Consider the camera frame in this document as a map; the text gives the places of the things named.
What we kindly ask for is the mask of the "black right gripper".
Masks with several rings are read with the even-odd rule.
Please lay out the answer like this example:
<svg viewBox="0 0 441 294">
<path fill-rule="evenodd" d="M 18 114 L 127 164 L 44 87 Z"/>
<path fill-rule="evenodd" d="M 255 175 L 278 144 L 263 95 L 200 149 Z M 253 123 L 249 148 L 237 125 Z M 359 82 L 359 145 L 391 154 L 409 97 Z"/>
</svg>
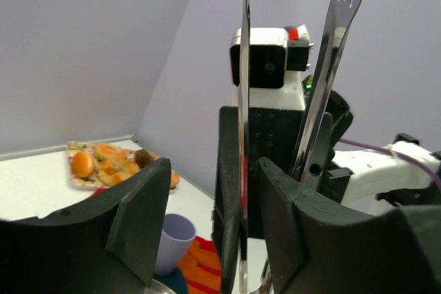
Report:
<svg viewBox="0 0 441 294">
<path fill-rule="evenodd" d="M 349 104 L 337 92 L 331 92 L 320 135 L 313 155 L 320 166 L 327 168 L 334 156 L 334 146 L 353 120 Z M 249 236 L 262 239 L 258 174 L 256 164 L 262 157 L 270 159 L 283 171 L 289 171 L 302 120 L 302 111 L 275 107 L 252 107 L 249 110 Z M 216 189 L 212 211 L 212 239 L 220 259 L 220 292 L 233 291 L 239 239 L 239 168 L 238 168 L 238 108 L 223 106 L 218 113 L 218 153 Z"/>
</svg>

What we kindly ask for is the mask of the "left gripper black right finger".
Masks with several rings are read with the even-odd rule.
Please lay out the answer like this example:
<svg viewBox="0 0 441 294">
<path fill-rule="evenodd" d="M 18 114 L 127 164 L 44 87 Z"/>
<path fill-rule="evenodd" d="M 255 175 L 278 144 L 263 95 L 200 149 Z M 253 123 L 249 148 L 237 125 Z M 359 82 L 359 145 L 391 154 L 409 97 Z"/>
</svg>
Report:
<svg viewBox="0 0 441 294">
<path fill-rule="evenodd" d="M 258 162 L 275 293 L 439 293 L 440 208 L 371 216 Z"/>
</svg>

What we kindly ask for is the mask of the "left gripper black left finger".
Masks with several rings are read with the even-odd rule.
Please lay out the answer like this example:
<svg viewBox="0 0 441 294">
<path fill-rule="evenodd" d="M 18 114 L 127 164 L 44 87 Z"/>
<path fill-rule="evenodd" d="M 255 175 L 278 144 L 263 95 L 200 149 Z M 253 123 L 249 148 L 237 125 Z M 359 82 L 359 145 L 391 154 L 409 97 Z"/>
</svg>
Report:
<svg viewBox="0 0 441 294">
<path fill-rule="evenodd" d="M 143 293 L 152 284 L 170 189 L 160 158 L 44 218 L 1 223 L 2 293 Z"/>
</svg>

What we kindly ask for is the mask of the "round bread roll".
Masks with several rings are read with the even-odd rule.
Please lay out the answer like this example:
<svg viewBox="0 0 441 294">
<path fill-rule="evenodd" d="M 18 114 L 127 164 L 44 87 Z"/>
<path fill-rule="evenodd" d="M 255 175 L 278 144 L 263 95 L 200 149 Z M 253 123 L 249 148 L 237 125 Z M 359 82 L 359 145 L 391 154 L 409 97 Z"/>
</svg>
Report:
<svg viewBox="0 0 441 294">
<path fill-rule="evenodd" d="M 181 177 L 178 173 L 172 172 L 171 175 L 171 182 L 170 182 L 170 189 L 174 190 L 177 187 L 177 184 L 179 183 Z"/>
</svg>

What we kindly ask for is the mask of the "silver metal tongs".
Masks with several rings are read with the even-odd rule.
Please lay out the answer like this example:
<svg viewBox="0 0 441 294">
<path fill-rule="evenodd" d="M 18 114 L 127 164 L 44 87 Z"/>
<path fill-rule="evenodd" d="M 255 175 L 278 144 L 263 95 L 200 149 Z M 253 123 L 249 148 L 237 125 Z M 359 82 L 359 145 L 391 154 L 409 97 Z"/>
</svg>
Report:
<svg viewBox="0 0 441 294">
<path fill-rule="evenodd" d="M 313 89 L 300 125 L 296 155 L 290 175 L 303 180 L 310 154 L 316 143 L 318 130 L 327 106 L 332 85 L 342 57 L 347 35 L 362 0 L 330 0 L 314 72 Z M 249 51 L 250 8 L 243 0 L 240 32 L 239 85 L 238 85 L 238 188 L 239 222 L 239 291 L 248 292 L 247 239 L 248 239 L 248 154 L 249 154 Z"/>
</svg>

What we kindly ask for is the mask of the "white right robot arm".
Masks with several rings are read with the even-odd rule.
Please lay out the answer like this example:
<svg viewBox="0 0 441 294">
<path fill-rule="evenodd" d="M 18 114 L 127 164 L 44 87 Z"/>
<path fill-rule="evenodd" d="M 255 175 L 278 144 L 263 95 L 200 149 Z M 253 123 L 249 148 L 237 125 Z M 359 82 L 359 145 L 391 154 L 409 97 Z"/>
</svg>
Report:
<svg viewBox="0 0 441 294">
<path fill-rule="evenodd" d="M 308 174 L 289 177 L 312 79 L 249 111 L 248 233 L 264 242 L 273 293 L 439 293 L 440 154 L 406 134 L 336 151 L 353 115 L 332 92 Z"/>
</svg>

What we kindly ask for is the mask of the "twisted golden bread roll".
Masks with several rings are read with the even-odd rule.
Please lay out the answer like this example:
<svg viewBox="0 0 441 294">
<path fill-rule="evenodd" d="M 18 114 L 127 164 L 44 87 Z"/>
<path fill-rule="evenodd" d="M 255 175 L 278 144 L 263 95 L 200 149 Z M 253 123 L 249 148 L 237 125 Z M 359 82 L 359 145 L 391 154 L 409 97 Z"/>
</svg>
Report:
<svg viewBox="0 0 441 294">
<path fill-rule="evenodd" d="M 113 187 L 140 171 L 133 160 L 107 159 L 99 163 L 98 178 L 108 187 Z"/>
</svg>

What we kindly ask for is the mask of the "silver metal plate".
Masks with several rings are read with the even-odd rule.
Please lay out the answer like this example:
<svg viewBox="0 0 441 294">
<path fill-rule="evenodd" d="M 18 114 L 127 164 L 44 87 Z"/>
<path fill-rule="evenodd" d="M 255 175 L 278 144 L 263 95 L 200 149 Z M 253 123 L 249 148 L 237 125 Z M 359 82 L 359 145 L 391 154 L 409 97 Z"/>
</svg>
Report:
<svg viewBox="0 0 441 294">
<path fill-rule="evenodd" d="M 151 286 L 145 288 L 144 294 L 176 294 L 176 292 L 162 282 L 152 280 Z"/>
</svg>

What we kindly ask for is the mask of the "lilac plastic cup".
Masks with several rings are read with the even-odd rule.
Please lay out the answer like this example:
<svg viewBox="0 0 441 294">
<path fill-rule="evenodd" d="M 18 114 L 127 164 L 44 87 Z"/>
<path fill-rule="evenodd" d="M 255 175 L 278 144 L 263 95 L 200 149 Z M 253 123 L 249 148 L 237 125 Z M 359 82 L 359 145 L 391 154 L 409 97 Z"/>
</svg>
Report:
<svg viewBox="0 0 441 294">
<path fill-rule="evenodd" d="M 176 213 L 166 214 L 154 274 L 171 273 L 183 259 L 195 237 L 196 227 L 191 220 Z"/>
</svg>

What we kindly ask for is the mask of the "sesame bun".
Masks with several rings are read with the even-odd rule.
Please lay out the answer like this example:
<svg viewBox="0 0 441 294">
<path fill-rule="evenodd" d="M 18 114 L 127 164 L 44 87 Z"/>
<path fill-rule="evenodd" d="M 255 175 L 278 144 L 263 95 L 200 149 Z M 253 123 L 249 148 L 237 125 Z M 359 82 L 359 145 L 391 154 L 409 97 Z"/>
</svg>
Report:
<svg viewBox="0 0 441 294">
<path fill-rule="evenodd" d="M 79 151 L 72 157 L 71 169 L 80 178 L 89 178 L 95 172 L 95 161 L 87 151 Z"/>
</svg>

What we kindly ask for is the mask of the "dark brown muffin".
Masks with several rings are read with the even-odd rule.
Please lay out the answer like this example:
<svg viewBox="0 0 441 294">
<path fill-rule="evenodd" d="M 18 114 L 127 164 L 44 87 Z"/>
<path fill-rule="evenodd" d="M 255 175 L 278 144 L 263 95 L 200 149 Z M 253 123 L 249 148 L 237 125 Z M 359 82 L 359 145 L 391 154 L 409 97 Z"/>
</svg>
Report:
<svg viewBox="0 0 441 294">
<path fill-rule="evenodd" d="M 155 157 L 146 149 L 134 152 L 134 162 L 142 169 L 155 161 Z"/>
</svg>

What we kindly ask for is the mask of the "red patterned cloth mat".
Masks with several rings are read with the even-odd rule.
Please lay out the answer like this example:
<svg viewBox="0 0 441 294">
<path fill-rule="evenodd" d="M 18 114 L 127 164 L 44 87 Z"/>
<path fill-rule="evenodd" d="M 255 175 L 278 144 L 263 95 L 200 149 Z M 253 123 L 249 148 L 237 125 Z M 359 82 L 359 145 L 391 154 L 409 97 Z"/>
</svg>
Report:
<svg viewBox="0 0 441 294">
<path fill-rule="evenodd" d="M 210 235 L 213 200 L 191 185 L 182 184 L 169 197 L 166 214 L 176 213 L 191 220 L 196 237 L 178 266 L 154 279 L 176 293 L 219 293 L 221 265 Z"/>
</svg>

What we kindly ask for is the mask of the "floral serving tray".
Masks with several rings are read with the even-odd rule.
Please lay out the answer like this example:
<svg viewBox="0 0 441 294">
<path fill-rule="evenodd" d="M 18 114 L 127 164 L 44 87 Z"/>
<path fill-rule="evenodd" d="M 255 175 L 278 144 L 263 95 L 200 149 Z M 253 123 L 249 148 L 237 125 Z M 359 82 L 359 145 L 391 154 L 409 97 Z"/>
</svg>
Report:
<svg viewBox="0 0 441 294">
<path fill-rule="evenodd" d="M 112 143 L 70 141 L 66 151 L 72 184 L 93 190 L 113 187 L 159 159 L 146 149 L 126 149 Z"/>
</svg>

